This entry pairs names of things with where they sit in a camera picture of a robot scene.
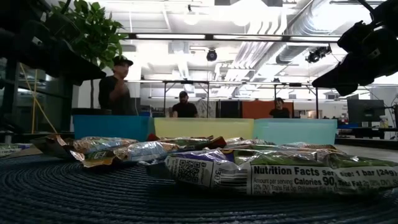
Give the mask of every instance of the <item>black speaker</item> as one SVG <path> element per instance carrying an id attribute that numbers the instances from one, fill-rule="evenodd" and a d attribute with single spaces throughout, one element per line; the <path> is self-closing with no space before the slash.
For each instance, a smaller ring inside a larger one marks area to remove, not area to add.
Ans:
<path id="1" fill-rule="evenodd" d="M 215 49 L 210 49 L 209 52 L 207 52 L 207 61 L 209 62 L 214 62 L 215 60 L 217 60 L 217 53 Z"/>

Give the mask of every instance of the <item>light blue bin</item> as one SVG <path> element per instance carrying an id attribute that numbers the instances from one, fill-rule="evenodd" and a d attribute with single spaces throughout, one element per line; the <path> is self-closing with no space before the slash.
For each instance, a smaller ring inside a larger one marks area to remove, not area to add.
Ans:
<path id="1" fill-rule="evenodd" d="M 253 138 L 276 144 L 334 144 L 336 129 L 336 119 L 257 119 L 254 120 Z"/>
<path id="2" fill-rule="evenodd" d="M 75 139 L 87 136 L 119 137 L 146 141 L 155 134 L 154 119 L 148 116 L 73 115 Z"/>

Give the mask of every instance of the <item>black shirt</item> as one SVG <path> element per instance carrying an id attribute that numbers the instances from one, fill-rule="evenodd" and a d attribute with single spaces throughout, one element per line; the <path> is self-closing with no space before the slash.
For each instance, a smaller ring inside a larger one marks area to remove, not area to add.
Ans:
<path id="1" fill-rule="evenodd" d="M 115 115 L 133 114 L 130 91 L 127 91 L 114 102 L 109 99 L 109 95 L 114 90 L 117 82 L 118 79 L 114 76 L 101 79 L 99 82 L 99 105 L 101 105 L 101 109 L 112 110 L 112 114 Z"/>
<path id="2" fill-rule="evenodd" d="M 269 112 L 269 115 L 273 116 L 274 118 L 290 118 L 290 112 L 287 108 L 282 108 L 281 110 L 275 108 Z"/>
<path id="3" fill-rule="evenodd" d="M 173 106 L 173 112 L 178 113 L 179 118 L 194 118 L 198 113 L 197 107 L 193 103 L 177 103 Z"/>

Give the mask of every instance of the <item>green leaves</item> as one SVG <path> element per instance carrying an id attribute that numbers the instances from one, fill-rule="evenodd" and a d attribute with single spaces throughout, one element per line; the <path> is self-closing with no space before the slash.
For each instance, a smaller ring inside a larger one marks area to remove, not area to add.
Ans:
<path id="1" fill-rule="evenodd" d="M 94 11 L 97 11 L 98 9 L 100 9 L 100 4 L 98 2 L 94 2 L 93 4 L 91 4 L 91 9 L 93 9 Z"/>
<path id="2" fill-rule="evenodd" d="M 53 12 L 60 11 L 65 5 L 52 6 Z M 127 37 L 126 34 L 118 34 L 118 29 L 123 29 L 120 22 L 105 17 L 105 8 L 98 2 L 88 4 L 84 0 L 74 0 L 75 9 L 65 13 L 81 32 L 81 37 L 70 43 L 72 49 L 83 58 L 98 65 L 101 69 L 105 66 L 113 68 L 113 58 L 116 54 L 122 55 L 123 48 L 120 40 Z"/>
<path id="3" fill-rule="evenodd" d="M 119 55 L 122 55 L 123 49 L 122 49 L 122 45 L 120 44 L 120 42 L 118 42 L 118 43 L 116 44 L 116 46 L 118 47 Z"/>
<path id="4" fill-rule="evenodd" d="M 61 8 L 64 8 L 65 5 L 66 5 L 66 4 L 65 4 L 64 2 L 62 2 L 62 1 L 59 1 L 58 4 L 60 5 Z"/>

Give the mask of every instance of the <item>yellow bin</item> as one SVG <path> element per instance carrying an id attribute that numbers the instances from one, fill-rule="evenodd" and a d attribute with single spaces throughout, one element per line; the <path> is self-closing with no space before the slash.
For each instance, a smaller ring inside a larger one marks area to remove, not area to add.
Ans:
<path id="1" fill-rule="evenodd" d="M 253 119 L 233 118 L 155 118 L 158 137 L 242 137 L 251 139 Z"/>

